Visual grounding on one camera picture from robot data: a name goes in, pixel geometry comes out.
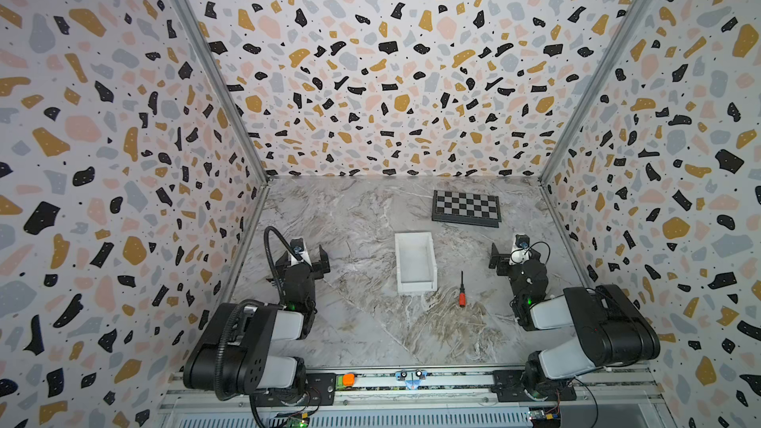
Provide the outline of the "aluminium mounting rail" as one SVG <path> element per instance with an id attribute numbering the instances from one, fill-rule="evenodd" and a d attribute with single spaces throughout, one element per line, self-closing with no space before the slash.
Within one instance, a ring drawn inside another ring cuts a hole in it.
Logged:
<path id="1" fill-rule="evenodd" d="M 398 382 L 398 371 L 426 370 L 420 384 Z M 354 374 L 350 388 L 341 376 Z M 493 407 L 500 405 L 552 406 L 561 404 L 662 404 L 663 396 L 650 370 L 642 365 L 603 369 L 575 376 L 552 396 L 529 396 L 517 366 L 434 366 L 427 369 L 398 367 L 369 369 L 313 369 L 307 374 L 309 397 L 294 407 L 328 408 L 424 408 Z"/>

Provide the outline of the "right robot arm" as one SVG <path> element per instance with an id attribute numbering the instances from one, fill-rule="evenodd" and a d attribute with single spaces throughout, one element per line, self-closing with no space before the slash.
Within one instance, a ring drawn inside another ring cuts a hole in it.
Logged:
<path id="1" fill-rule="evenodd" d="M 571 328 L 562 344 L 531 353 L 520 376 L 495 376 L 497 391 L 521 390 L 533 400 L 561 398 L 574 378 L 605 368 L 629 367 L 660 355 L 658 336 L 648 320 L 617 285 L 566 287 L 547 295 L 546 263 L 525 235 L 508 253 L 491 247 L 489 268 L 511 286 L 511 310 L 528 331 Z"/>

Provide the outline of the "blue clip on rail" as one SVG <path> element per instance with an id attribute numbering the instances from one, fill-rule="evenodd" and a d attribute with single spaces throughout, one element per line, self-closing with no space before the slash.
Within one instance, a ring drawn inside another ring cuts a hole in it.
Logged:
<path id="1" fill-rule="evenodd" d="M 398 371 L 394 374 L 398 382 L 405 384 L 420 384 L 428 377 L 426 370 Z"/>

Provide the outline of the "black white checkerboard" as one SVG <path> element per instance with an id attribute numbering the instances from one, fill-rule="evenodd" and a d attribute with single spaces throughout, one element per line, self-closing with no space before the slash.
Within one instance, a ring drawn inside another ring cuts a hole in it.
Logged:
<path id="1" fill-rule="evenodd" d="M 431 220 L 497 228 L 501 223 L 501 206 L 495 195 L 435 190 Z"/>

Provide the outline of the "white plastic bin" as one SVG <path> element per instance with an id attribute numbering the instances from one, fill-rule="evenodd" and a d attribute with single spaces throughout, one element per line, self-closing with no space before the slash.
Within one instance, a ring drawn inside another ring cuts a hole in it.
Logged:
<path id="1" fill-rule="evenodd" d="M 430 232 L 394 235 L 399 294 L 433 292 L 438 287 L 437 264 Z"/>

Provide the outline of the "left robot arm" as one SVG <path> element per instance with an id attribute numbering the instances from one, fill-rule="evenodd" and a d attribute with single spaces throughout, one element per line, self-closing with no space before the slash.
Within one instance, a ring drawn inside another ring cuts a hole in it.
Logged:
<path id="1" fill-rule="evenodd" d="M 283 302 L 246 299 L 216 309 L 182 370 L 186 388 L 222 401 L 251 396 L 262 406 L 295 406 L 309 397 L 303 359 L 270 353 L 277 341 L 309 335 L 317 315 L 316 282 L 331 271 L 323 248 L 312 261 L 301 243 L 293 241 L 298 258 L 284 253 L 275 262 Z"/>

